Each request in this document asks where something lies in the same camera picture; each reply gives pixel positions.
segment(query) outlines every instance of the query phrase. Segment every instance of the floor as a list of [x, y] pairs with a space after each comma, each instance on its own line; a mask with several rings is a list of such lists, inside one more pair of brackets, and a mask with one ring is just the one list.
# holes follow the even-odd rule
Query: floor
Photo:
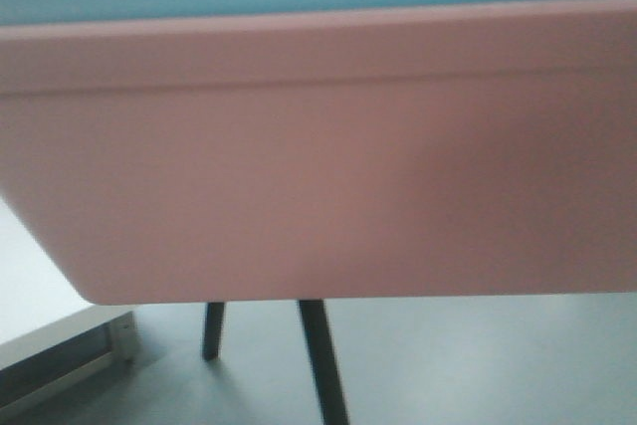
[[[634, 425], [637, 294], [328, 301], [352, 425]], [[320, 424], [294, 302], [137, 310], [143, 351], [14, 425]]]

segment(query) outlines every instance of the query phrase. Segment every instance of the black metal leg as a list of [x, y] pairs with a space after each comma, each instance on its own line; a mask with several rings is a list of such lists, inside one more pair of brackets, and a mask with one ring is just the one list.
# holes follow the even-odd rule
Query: black metal leg
[[336, 357], [322, 300], [299, 301], [320, 411], [325, 425], [347, 425], [347, 410], [340, 387]]
[[221, 326], [226, 303], [208, 303], [206, 305], [206, 323], [203, 329], [203, 347], [201, 355], [205, 360], [219, 356], [221, 343]]

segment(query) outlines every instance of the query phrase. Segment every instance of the table leg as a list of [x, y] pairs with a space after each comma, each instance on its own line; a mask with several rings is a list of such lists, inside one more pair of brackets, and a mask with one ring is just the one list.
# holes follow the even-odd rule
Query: table leg
[[205, 360], [219, 356], [221, 343], [221, 327], [226, 303], [208, 303], [206, 305], [206, 322], [203, 330], [203, 347], [201, 355]]
[[301, 300], [299, 309], [308, 344], [318, 401], [325, 425], [347, 425], [347, 410], [338, 377], [323, 300]]

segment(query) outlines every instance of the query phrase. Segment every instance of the black table leg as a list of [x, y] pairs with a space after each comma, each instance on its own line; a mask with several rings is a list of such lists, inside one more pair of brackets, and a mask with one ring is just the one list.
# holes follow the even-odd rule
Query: black table leg
[[322, 300], [299, 301], [320, 411], [325, 425], [347, 425], [347, 410], [340, 387], [336, 357]]
[[201, 355], [205, 360], [219, 356], [221, 343], [221, 326], [226, 303], [208, 303], [206, 305], [206, 323], [203, 330], [203, 347]]

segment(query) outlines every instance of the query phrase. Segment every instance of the gray floor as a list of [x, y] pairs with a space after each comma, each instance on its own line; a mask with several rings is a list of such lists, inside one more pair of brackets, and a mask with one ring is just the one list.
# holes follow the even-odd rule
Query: gray floor
[[[352, 425], [634, 425], [637, 294], [327, 303]], [[144, 306], [143, 351], [15, 425], [320, 424], [293, 302]]]

